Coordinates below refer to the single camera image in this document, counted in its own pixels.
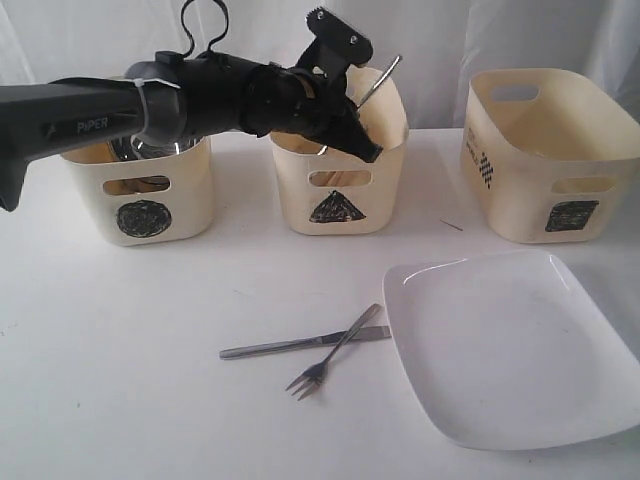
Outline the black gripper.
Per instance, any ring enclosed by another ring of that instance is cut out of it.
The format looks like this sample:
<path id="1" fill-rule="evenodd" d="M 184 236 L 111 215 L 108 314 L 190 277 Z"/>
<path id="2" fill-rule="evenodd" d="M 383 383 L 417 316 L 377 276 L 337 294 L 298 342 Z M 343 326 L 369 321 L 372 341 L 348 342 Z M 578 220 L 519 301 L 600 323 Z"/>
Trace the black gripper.
<path id="1" fill-rule="evenodd" d="M 360 123 L 356 104 L 341 91 L 322 91 L 299 101 L 279 131 L 329 145 L 365 163 L 374 163 L 383 151 Z"/>

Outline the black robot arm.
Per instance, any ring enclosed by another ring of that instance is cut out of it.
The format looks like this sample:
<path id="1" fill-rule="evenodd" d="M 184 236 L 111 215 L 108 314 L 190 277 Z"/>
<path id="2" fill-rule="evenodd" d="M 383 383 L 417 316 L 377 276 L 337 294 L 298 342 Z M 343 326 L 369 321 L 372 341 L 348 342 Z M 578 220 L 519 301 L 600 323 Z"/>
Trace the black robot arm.
<path id="1" fill-rule="evenodd" d="M 1 89 L 1 207 L 17 208 L 31 162 L 136 136 L 162 146 L 237 130 L 300 135 L 373 163 L 346 80 L 207 52 L 159 52 L 124 78 L 73 77 Z"/>

